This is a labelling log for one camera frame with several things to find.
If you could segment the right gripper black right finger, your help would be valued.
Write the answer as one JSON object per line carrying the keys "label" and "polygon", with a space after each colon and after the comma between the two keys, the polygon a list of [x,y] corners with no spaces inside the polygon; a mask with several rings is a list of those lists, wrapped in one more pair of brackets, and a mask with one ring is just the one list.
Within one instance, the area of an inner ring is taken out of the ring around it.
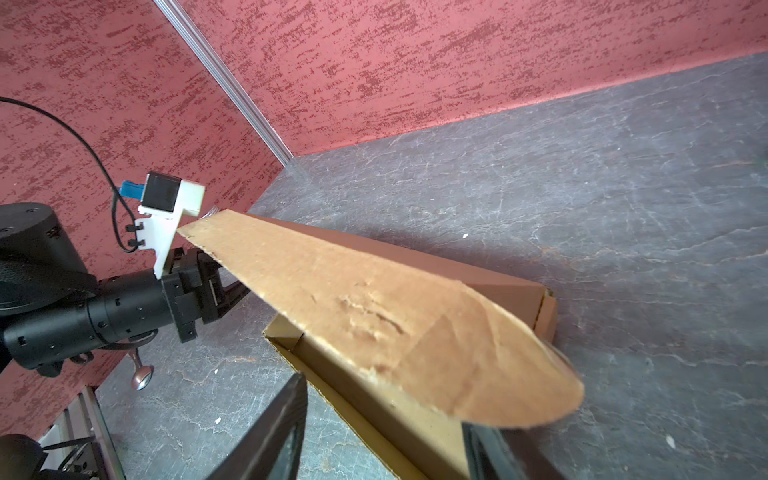
{"label": "right gripper black right finger", "polygon": [[463,422],[462,435],[472,480],[564,479],[525,430]]}

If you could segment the left aluminium corner post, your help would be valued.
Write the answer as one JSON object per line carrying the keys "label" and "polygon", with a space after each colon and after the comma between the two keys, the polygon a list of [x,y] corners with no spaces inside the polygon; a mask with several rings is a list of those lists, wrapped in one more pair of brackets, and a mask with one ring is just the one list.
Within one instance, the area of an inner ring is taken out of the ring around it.
{"label": "left aluminium corner post", "polygon": [[159,8],[164,17],[181,36],[184,43],[191,49],[278,162],[284,168],[289,168],[294,155],[209,43],[205,35],[196,26],[182,4],[176,0],[154,0],[153,3]]}

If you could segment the aluminium front rail frame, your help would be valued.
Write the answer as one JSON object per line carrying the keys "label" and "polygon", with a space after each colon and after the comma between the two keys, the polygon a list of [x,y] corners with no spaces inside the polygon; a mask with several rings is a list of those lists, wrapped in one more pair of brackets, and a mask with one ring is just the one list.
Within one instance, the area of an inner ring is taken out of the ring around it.
{"label": "aluminium front rail frame", "polygon": [[125,479],[95,389],[84,387],[38,440],[46,454],[42,470]]}

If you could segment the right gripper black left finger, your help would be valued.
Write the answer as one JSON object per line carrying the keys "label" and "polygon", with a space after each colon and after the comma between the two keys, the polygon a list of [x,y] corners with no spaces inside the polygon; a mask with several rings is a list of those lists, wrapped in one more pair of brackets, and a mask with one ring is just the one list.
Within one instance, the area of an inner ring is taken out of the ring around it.
{"label": "right gripper black left finger", "polygon": [[306,378],[295,373],[208,479],[296,479],[307,408]]}

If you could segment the brown cardboard box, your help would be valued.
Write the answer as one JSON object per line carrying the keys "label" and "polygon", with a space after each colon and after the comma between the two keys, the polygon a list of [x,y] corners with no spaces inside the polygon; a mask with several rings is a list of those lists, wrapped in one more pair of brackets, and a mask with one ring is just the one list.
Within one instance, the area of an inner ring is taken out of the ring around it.
{"label": "brown cardboard box", "polygon": [[230,210],[180,234],[275,310],[265,339],[399,479],[470,479],[463,422],[529,435],[584,399],[542,284]]}

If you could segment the small round metal knob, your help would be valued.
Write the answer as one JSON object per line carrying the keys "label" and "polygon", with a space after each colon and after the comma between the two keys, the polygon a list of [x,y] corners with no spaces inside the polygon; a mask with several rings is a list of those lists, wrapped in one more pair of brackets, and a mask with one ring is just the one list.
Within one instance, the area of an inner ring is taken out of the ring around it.
{"label": "small round metal knob", "polygon": [[142,362],[137,349],[130,350],[128,356],[135,367],[131,379],[132,388],[136,391],[141,391],[149,385],[154,374],[154,367],[152,365],[145,365]]}

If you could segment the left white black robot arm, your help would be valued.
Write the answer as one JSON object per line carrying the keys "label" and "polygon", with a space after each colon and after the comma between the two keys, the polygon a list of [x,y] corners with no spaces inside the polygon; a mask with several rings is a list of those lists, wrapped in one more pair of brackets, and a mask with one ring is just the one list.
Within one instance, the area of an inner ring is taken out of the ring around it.
{"label": "left white black robot arm", "polygon": [[198,248],[177,248],[169,273],[143,270],[99,280],[87,271],[54,210],[1,207],[1,365],[56,377],[65,361],[96,350],[132,350],[172,325],[180,341],[215,322],[249,292],[223,285],[221,266]]}

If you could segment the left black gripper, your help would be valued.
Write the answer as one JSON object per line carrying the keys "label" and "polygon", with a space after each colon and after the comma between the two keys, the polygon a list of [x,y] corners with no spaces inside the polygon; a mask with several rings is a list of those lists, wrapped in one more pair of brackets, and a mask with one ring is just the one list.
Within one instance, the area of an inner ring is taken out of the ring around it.
{"label": "left black gripper", "polygon": [[225,316],[249,293],[250,289],[235,280],[223,284],[222,266],[199,248],[172,252],[170,270],[161,279],[163,294],[173,324],[182,343],[197,338],[196,321],[204,324]]}

